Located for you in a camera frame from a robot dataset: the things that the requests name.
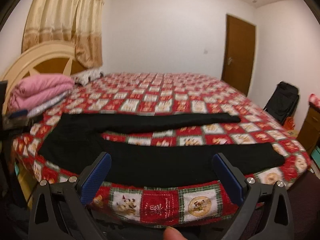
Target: bed frame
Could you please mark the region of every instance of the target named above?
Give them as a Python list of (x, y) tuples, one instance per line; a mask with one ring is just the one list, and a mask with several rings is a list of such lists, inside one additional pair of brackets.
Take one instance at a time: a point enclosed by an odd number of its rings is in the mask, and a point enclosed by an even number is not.
[(66, 76), (85, 70), (75, 59), (75, 46), (68, 41), (47, 41), (25, 51), (12, 66), (7, 68), (0, 80), (7, 80), (3, 114), (7, 111), (10, 93), (24, 77), (41, 73), (62, 73)]

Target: beige curtain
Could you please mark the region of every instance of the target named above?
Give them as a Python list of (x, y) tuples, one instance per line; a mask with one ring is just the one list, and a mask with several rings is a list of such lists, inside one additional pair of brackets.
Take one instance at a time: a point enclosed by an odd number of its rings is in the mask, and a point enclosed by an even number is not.
[(101, 66), (102, 6), (103, 0), (33, 0), (22, 52), (44, 41), (71, 41), (83, 66)]

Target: red and white checkered bedspread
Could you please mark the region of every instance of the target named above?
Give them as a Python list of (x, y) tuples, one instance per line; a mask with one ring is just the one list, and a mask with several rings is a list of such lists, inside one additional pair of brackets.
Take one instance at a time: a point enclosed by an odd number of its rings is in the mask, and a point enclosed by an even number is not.
[[(107, 140), (159, 147), (203, 144), (254, 144), (271, 142), (286, 160), (281, 167), (250, 174), (290, 187), (310, 165), (298, 143), (260, 107), (224, 82), (200, 74), (108, 74), (85, 87), (77, 87), (59, 105), (48, 110), (30, 133), (14, 140), (14, 149), (36, 179), (64, 182), (74, 175), (37, 155), (42, 141), (62, 113), (175, 114), (219, 113), (239, 115), (241, 123), (211, 124), (147, 134), (106, 131)], [(178, 188), (135, 188), (104, 182), (92, 208), (114, 218), (154, 226), (200, 225), (225, 219), (236, 212), (219, 181)]]

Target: blue gripper pad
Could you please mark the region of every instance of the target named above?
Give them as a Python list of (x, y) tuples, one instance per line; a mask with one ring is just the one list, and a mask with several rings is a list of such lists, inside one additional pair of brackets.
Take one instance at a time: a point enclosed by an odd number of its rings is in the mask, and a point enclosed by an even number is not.
[(103, 180), (111, 168), (111, 156), (105, 154), (99, 161), (81, 188), (80, 201), (83, 205), (92, 202)]
[(212, 167), (231, 202), (240, 207), (244, 201), (243, 188), (219, 154), (213, 156)]

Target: teal box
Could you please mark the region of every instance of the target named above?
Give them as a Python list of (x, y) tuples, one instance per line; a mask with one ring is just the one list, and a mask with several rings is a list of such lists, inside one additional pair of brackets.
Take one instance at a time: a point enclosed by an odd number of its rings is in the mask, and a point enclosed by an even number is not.
[(311, 153), (311, 157), (313, 158), (318, 168), (320, 168), (320, 148), (318, 146)]

